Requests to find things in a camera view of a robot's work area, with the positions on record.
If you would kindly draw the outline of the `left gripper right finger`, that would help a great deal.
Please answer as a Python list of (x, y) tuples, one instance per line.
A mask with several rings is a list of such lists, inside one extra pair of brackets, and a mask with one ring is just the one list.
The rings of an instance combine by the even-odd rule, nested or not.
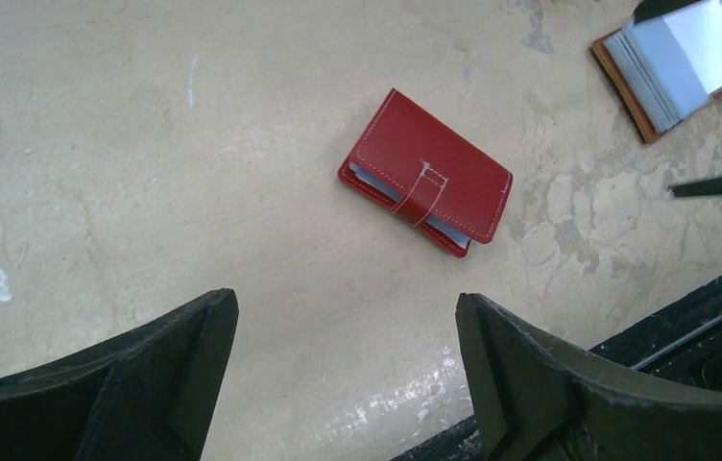
[(490, 460), (722, 460), (722, 392), (650, 376), (479, 294), (456, 323)]

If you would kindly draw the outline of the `red leather card holder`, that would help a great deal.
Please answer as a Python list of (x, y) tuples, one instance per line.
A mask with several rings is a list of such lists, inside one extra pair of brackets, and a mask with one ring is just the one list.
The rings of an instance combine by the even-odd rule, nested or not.
[(456, 257), (492, 242), (513, 184), (508, 169), (395, 88), (337, 176)]

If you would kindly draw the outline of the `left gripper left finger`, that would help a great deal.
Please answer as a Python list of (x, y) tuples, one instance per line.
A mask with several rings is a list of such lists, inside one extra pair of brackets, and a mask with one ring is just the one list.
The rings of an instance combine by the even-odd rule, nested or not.
[(238, 301), (218, 289), (153, 321), (0, 378), (0, 460), (198, 460)]

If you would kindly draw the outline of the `brown open card holder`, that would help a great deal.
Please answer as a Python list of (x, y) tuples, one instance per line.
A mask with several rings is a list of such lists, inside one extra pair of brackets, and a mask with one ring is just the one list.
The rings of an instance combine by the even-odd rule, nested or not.
[(642, 1), (590, 50), (653, 144), (722, 95), (722, 1)]

